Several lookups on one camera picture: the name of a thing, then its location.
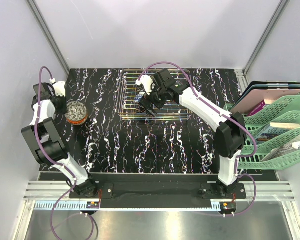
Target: black mounting plate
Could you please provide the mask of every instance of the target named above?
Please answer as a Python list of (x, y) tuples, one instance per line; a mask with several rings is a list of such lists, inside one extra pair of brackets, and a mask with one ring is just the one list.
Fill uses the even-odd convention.
[[(111, 182), (97, 182), (98, 189), (102, 191), (102, 199), (112, 199), (112, 195), (114, 192), (114, 185)], [(70, 192), (69, 197), (71, 199), (98, 199), (98, 194), (95, 197), (86, 197), (83, 195), (79, 195), (75, 192)]]
[(246, 194), (246, 189), (245, 185), (243, 183), (238, 183), (238, 185), (235, 187), (233, 193), (229, 193), (226, 196), (222, 196), (218, 191), (217, 191), (217, 183), (202, 183), (201, 184), (201, 192), (202, 192), (202, 198), (203, 199), (228, 199), (232, 200), (233, 193), (235, 193), (235, 198), (236, 199), (246, 199), (247, 194)]

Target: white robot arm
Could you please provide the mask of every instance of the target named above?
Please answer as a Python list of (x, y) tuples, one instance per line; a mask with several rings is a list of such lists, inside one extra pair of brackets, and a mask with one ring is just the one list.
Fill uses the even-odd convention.
[[(221, 109), (195, 90), (197, 97), (185, 79), (174, 79), (166, 68), (153, 76), (143, 75), (136, 84), (144, 87), (145, 93), (137, 98), (137, 102), (148, 114), (155, 116), (153, 105), (161, 109), (166, 101), (170, 100), (190, 109), (211, 126), (215, 132), (213, 146), (220, 156), (218, 175), (220, 185), (225, 192), (233, 190), (238, 183), (235, 173), (238, 168), (236, 157), (241, 154), (247, 135), (224, 116), (232, 118), (244, 127), (243, 116), (240, 113), (231, 114)], [(213, 106), (220, 114), (199, 98)]]
[(38, 115), (38, 85), (33, 86), (36, 96), (32, 101), (34, 115), (32, 122), (28, 127), (21, 130), (22, 135), (28, 144), (35, 160), (43, 165), (60, 170), (76, 187), (73, 189), (79, 195), (94, 196), (97, 193), (97, 185), (88, 172), (81, 167), (69, 154), (69, 147), (63, 136), (59, 134), (54, 119), (55, 113), (67, 113), (65, 82), (56, 82), (41, 84), (41, 109), (38, 121), (38, 134), (40, 142), (46, 153), (58, 164), (52, 164), (42, 153), (35, 137), (35, 123)]

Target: wire rack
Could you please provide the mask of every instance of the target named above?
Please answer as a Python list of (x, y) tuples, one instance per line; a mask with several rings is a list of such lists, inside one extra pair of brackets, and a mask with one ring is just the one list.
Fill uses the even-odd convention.
[[(147, 72), (147, 75), (153, 75), (160, 69), (151, 69)], [(185, 79), (185, 76), (176, 69), (169, 69), (171, 75), (176, 79)], [(153, 109), (157, 112), (156, 116), (146, 114), (146, 111), (140, 107), (138, 103), (135, 103), (135, 97), (144, 92), (142, 86), (137, 86), (136, 80), (143, 72), (141, 69), (128, 69), (123, 70), (122, 79), (120, 81), (118, 91), (118, 104), (117, 110), (122, 120), (161, 120), (161, 121), (187, 121), (189, 120), (192, 112), (173, 101), (167, 101), (166, 105), (162, 109), (158, 109), (153, 106)]]

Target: black marble table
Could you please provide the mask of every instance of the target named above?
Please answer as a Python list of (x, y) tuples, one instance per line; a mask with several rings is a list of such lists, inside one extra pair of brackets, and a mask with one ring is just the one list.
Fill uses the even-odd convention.
[[(121, 120), (117, 103), (123, 72), (70, 71), (67, 100), (85, 104), (89, 118), (82, 126), (71, 125), (63, 115), (57, 115), (55, 122), (74, 159), (91, 173), (217, 173), (214, 133), (196, 114), (188, 121)], [(233, 69), (188, 72), (202, 95), (221, 108), (238, 100), (240, 88)]]

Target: green plastic file organizer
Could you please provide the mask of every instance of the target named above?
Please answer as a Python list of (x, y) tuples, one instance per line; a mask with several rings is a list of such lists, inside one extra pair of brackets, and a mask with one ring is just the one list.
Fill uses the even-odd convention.
[[(230, 110), (233, 104), (224, 106)], [(300, 95), (283, 96), (257, 114), (244, 117), (246, 128), (255, 136), (268, 123), (300, 124)], [(300, 128), (292, 129), (276, 138), (258, 145), (257, 152), (252, 157), (243, 157), (239, 161), (240, 169), (283, 170), (300, 162), (300, 150), (287, 155), (260, 162), (272, 149), (278, 148), (300, 135)], [(251, 154), (254, 150), (252, 141), (248, 138), (242, 150), (243, 155)]]

